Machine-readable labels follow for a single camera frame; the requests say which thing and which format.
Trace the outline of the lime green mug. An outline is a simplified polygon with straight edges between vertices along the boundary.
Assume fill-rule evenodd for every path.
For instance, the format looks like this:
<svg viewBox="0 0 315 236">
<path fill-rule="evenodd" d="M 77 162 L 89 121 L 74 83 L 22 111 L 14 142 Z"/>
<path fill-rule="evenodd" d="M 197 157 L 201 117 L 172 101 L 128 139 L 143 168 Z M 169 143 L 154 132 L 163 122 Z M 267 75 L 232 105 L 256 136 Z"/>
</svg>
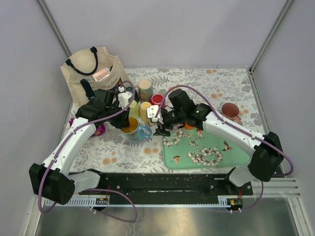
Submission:
<svg viewBox="0 0 315 236">
<path fill-rule="evenodd" d="M 138 102 L 133 100 L 129 108 L 130 108 L 129 117 L 139 119 L 140 118 L 140 112 L 139 112 Z"/>
</svg>

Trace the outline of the blue glazed mug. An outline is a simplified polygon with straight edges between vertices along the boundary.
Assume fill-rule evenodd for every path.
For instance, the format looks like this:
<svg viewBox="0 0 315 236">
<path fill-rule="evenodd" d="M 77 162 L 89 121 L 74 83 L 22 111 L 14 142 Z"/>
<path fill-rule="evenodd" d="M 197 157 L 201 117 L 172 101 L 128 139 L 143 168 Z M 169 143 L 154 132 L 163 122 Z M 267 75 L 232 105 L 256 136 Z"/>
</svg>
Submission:
<svg viewBox="0 0 315 236">
<path fill-rule="evenodd" d="M 131 144 L 140 144 L 152 137 L 150 127 L 140 125 L 138 120 L 133 117 L 129 117 L 128 121 L 129 126 L 122 128 L 121 131 L 129 139 Z"/>
</svg>

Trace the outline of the orange mug black handle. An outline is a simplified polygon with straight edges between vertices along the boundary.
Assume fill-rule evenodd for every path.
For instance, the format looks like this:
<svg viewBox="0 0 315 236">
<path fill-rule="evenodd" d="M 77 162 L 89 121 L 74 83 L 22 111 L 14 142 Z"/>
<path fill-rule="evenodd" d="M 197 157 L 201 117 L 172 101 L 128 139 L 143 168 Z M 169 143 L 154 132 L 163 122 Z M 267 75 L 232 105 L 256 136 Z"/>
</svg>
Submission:
<svg viewBox="0 0 315 236">
<path fill-rule="evenodd" d="M 195 126 L 191 126 L 187 122 L 185 122 L 184 129 L 186 129 L 186 130 L 194 130 L 194 129 L 196 129 L 196 127 Z"/>
</svg>

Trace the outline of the tall pink floral mug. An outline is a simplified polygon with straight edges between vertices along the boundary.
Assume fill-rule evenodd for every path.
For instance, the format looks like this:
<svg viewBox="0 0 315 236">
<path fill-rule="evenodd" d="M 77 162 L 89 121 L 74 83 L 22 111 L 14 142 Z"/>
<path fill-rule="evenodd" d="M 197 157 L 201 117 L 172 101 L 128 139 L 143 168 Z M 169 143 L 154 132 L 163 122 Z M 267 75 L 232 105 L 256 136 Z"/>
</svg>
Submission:
<svg viewBox="0 0 315 236">
<path fill-rule="evenodd" d="M 238 123 L 239 125 L 242 124 L 242 121 L 239 117 L 239 108 L 233 104 L 233 103 L 225 103 L 223 104 L 222 108 L 221 108 L 221 114 L 230 119 L 233 122 Z"/>
</svg>

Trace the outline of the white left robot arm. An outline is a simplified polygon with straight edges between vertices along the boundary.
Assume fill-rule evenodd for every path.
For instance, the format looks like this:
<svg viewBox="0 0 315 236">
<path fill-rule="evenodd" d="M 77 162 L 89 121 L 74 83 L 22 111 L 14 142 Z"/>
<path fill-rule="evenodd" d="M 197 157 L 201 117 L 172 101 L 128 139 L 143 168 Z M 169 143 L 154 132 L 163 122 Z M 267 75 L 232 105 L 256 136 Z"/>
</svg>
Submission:
<svg viewBox="0 0 315 236">
<path fill-rule="evenodd" d="M 74 194 L 87 189 L 96 194 L 105 192 L 107 183 L 96 171 L 70 176 L 70 167 L 86 141 L 104 122 L 117 129 L 129 125 L 129 105 L 133 97 L 134 94 L 123 87 L 118 92 L 95 90 L 90 101 L 78 109 L 68 133 L 56 149 L 41 164 L 31 165 L 29 175 L 34 194 L 65 205 Z"/>
</svg>

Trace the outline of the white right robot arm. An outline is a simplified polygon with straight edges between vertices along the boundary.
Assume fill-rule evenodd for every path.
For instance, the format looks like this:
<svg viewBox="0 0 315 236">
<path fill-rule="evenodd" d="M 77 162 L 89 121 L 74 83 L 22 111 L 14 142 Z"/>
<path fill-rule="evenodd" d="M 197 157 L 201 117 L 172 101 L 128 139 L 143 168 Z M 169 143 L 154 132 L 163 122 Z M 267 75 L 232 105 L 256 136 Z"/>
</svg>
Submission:
<svg viewBox="0 0 315 236">
<path fill-rule="evenodd" d="M 170 136 L 177 124 L 187 123 L 202 131 L 211 132 L 236 144 L 250 158 L 249 163 L 234 168 L 224 182 L 224 189 L 234 195 L 242 186 L 253 180 L 269 182 L 285 158 L 280 138 L 274 132 L 264 135 L 229 121 L 219 114 L 209 101 L 195 104 L 179 86 L 166 96 L 172 104 L 168 111 L 161 105 L 146 109 L 150 121 L 157 123 L 156 136 Z"/>
</svg>

